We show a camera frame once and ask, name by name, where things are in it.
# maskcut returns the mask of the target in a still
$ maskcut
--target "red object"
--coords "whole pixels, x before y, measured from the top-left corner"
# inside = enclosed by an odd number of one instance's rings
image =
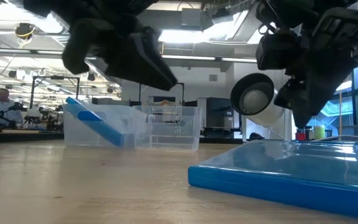
[[[296,133],[295,139],[298,141],[304,141],[306,139],[306,133]]]

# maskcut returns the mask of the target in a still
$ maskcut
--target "desk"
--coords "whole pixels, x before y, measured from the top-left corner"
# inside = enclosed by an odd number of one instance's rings
[[[358,220],[189,187],[187,167],[233,148],[198,152],[0,144],[0,223],[358,223]]]

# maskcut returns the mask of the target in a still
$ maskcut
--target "person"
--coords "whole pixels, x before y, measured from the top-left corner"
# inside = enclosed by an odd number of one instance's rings
[[[9,99],[9,90],[7,90],[5,88],[0,88],[0,111],[6,110],[6,109],[10,108],[11,106],[14,106],[14,103],[15,103],[14,101]],[[15,121],[17,123],[23,122],[23,116],[20,111],[11,110],[11,111],[5,112],[4,117],[11,121]],[[9,122],[0,118],[0,124],[8,125]]]

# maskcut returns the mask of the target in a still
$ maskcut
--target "wooden table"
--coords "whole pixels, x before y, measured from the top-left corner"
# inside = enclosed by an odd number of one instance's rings
[[[189,187],[198,152],[0,144],[0,224],[358,223],[339,215]]]

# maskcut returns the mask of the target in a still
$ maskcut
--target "blue plastic case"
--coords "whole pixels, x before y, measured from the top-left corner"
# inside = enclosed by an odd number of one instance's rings
[[[358,217],[358,144],[256,141],[189,167],[188,181]]]

